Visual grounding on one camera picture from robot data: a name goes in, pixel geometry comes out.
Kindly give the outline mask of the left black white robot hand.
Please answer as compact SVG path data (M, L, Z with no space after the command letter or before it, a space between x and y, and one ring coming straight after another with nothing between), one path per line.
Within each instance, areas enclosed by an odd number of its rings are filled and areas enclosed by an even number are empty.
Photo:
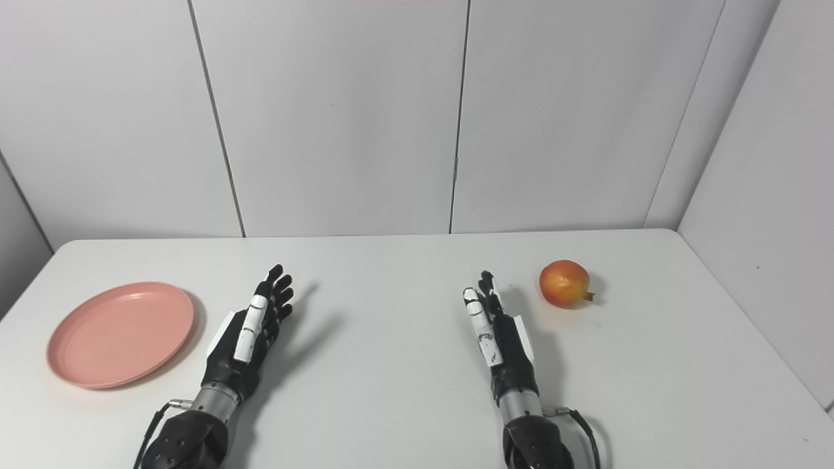
M293 312L292 282L283 265L275 264L257 285L248 306L227 315L212 339L202 387L223 386L238 403L252 397L281 324Z

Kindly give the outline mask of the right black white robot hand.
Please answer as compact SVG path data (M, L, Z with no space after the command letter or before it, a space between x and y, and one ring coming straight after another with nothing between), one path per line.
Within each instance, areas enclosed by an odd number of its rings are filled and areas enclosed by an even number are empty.
M539 394L534 376L533 353L519 315L504 310L500 292L491 271L483 270L478 286L463 291L468 319L476 343L491 374L491 392L496 404L509 392Z

